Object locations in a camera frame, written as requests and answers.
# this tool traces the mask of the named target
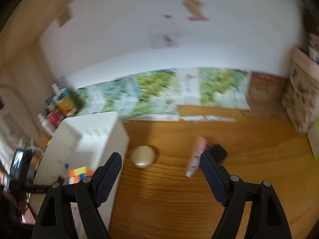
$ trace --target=colorful cube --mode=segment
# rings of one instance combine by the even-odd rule
[[[78,183],[85,176],[92,176],[94,171],[87,168],[86,166],[71,170],[69,172],[69,184]]]

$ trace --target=wooden panel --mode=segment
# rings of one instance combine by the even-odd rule
[[[131,138],[110,224],[113,239],[211,238],[223,212],[199,170],[185,177],[193,142],[203,136],[228,151],[230,174],[247,182],[272,182],[293,238],[303,239],[319,218],[319,161],[305,135],[285,119],[246,118],[239,111],[182,107],[183,115],[223,113],[226,122],[147,122],[125,124]],[[130,160],[139,145],[158,150],[155,164],[138,169]],[[237,238],[243,238],[249,215],[246,204]]]
[[[13,86],[23,96],[40,127],[41,136],[37,134],[30,116],[12,91],[0,89],[1,99],[24,132],[42,148],[50,137],[42,129],[37,115],[44,110],[44,101],[54,95],[51,85],[55,82],[37,43],[23,50],[0,70],[0,84]]]
[[[0,69],[33,44],[72,0],[22,0],[0,33]]]

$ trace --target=brown paper bag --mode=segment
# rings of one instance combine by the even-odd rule
[[[313,74],[304,71],[309,69],[306,60],[294,60],[295,58],[300,57],[296,54],[292,57],[290,81],[283,95],[282,105],[295,130],[306,133],[312,122],[319,118],[319,81]]]

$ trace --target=wooden desk surface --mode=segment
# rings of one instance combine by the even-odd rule
[[[148,122],[125,124],[131,138],[113,207],[109,232],[123,238],[211,238],[223,212],[201,170],[185,177],[197,136],[219,143],[228,152],[224,166],[244,181],[273,184],[287,215],[293,238],[303,239],[319,218],[319,160],[305,135],[289,120],[246,118],[240,111],[184,107],[184,115],[213,114],[237,119],[227,122]],[[138,169],[132,149],[154,146],[155,164]],[[243,238],[250,204],[237,238]]]

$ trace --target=white bottle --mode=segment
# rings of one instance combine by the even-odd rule
[[[41,113],[38,115],[38,119],[44,128],[44,130],[50,135],[54,136],[54,132],[56,130],[55,126],[51,123],[50,120],[48,120],[45,116],[43,116]]]

